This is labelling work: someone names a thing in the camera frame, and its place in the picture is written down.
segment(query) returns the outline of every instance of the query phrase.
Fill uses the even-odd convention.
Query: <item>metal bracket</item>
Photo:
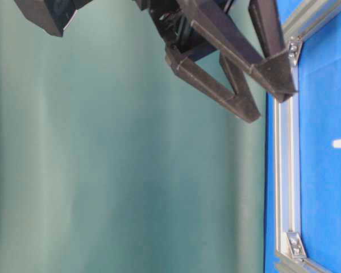
[[[307,258],[300,234],[298,232],[287,232],[286,237],[292,259],[297,259],[301,262],[302,259]]]
[[[303,41],[300,37],[291,37],[288,41],[289,60],[292,66],[297,66],[302,51]]]

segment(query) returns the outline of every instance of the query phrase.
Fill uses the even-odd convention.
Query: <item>teal curtain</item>
[[[200,64],[227,84],[216,53]],[[262,272],[250,84],[247,125],[172,74],[133,1],[95,0],[59,39],[0,0],[0,273]]]

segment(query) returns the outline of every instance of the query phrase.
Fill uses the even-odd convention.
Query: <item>screw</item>
[[[294,248],[293,249],[294,254],[299,254],[301,250],[299,248]]]
[[[293,245],[293,246],[295,246],[295,245],[297,245],[297,240],[296,239],[294,239],[294,238],[291,238],[290,239],[290,243]]]
[[[297,50],[298,50],[298,46],[294,43],[291,43],[289,46],[289,51],[290,52],[297,52]]]

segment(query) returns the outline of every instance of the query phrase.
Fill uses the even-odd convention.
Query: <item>blue felt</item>
[[[300,62],[302,236],[307,254],[341,272],[341,13],[304,45]]]
[[[277,0],[280,21],[284,23],[303,0]]]
[[[274,99],[267,100],[267,179],[265,183],[265,273],[277,272],[275,263],[275,208],[274,208]]]

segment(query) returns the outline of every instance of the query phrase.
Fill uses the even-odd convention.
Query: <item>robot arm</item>
[[[54,36],[63,32],[76,10],[92,0],[14,0],[24,16]],[[229,17],[234,0],[135,0],[148,10],[165,42],[166,61],[176,76],[209,96],[237,117],[260,117],[244,73],[279,102],[295,92],[276,0],[250,0],[249,15],[264,56],[248,42]],[[220,51],[220,65],[232,91],[196,61]]]

